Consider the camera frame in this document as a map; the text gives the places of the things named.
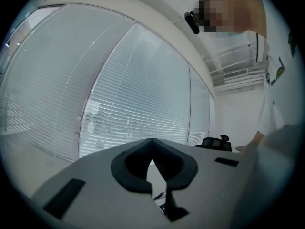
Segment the person's white printed t-shirt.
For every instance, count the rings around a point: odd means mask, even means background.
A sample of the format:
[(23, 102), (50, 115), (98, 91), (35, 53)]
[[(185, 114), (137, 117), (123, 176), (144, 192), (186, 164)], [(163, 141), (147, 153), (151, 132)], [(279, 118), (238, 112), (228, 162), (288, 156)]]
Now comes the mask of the person's white printed t-shirt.
[(297, 83), (298, 63), (292, 58), (288, 35), (267, 32), (265, 40), (267, 68), (264, 75), (264, 98), (258, 117), (258, 132), (268, 135), (293, 122), (293, 84)]

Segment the large black office chair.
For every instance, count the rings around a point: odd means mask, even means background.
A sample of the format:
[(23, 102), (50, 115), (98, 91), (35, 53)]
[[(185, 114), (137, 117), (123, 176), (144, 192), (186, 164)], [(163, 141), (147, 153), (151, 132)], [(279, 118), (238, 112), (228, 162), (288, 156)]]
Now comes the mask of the large black office chair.
[(195, 147), (232, 152), (229, 137), (226, 135), (221, 135), (220, 137), (220, 139), (215, 137), (206, 137), (203, 139), (203, 142), (200, 145), (195, 145)]

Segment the long ceiling light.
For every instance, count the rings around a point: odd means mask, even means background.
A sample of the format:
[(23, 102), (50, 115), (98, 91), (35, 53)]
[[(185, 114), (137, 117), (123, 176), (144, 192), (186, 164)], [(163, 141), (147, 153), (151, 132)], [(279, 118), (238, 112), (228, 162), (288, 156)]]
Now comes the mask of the long ceiling light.
[(264, 60), (264, 44), (265, 38), (260, 35), (256, 34), (256, 62), (261, 63)]

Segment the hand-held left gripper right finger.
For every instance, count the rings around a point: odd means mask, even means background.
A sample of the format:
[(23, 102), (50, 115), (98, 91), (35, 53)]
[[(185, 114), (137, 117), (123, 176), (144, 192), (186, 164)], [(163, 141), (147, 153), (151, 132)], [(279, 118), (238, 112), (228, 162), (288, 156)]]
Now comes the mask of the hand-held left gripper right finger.
[(243, 229), (256, 148), (244, 154), (152, 140), (155, 164), (166, 181), (165, 213), (153, 229)]

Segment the white window blind panel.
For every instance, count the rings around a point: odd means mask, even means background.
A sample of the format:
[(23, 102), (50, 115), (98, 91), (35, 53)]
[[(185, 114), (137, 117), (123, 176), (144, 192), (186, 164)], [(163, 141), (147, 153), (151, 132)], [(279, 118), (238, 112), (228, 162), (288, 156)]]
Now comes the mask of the white window blind panel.
[(0, 85), (4, 155), (36, 147), (74, 161), (94, 81), (134, 20), (69, 4), (39, 23), (10, 60)]
[(128, 142), (187, 142), (187, 61), (164, 40), (133, 25), (104, 63), (85, 108), (79, 156)]
[(191, 114), (189, 125), (188, 145), (200, 145), (209, 131), (209, 93), (208, 89), (190, 68), (191, 83)]

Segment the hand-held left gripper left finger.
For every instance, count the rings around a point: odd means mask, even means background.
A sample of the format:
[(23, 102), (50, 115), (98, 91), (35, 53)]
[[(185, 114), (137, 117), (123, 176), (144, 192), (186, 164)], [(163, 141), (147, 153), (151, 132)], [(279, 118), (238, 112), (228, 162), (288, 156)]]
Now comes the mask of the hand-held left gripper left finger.
[(59, 229), (160, 229), (170, 224), (157, 207), (152, 191), (141, 193), (146, 178), (133, 191), (115, 176), (129, 179), (124, 161), (135, 149), (148, 144), (139, 140), (86, 155), (44, 182), (32, 200)]

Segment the white ceiling air vent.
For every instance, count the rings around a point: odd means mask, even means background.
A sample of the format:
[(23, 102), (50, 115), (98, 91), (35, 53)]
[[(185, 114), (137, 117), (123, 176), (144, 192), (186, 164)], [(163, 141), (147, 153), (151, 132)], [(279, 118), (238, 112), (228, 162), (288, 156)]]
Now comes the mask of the white ceiling air vent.
[(247, 69), (241, 69), (241, 70), (238, 70), (238, 71), (226, 73), (226, 74), (223, 75), (223, 77), (224, 77), (225, 81), (229, 81), (229, 80), (236, 79), (236, 78), (239, 78), (239, 77), (244, 77), (244, 76), (247, 76), (247, 75), (248, 75), (248, 70)]

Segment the person's right forearm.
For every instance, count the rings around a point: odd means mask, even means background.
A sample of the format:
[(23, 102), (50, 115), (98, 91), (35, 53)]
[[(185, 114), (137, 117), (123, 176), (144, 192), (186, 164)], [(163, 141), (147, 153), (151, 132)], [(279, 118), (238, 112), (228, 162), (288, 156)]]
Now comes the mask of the person's right forearm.
[(250, 146), (258, 147), (259, 143), (262, 141), (263, 138), (264, 138), (264, 135), (261, 132), (257, 131), (255, 136), (253, 137), (253, 139), (246, 146), (243, 146), (241, 148), (241, 150), (239, 151), (239, 154), (244, 154), (246, 149)]

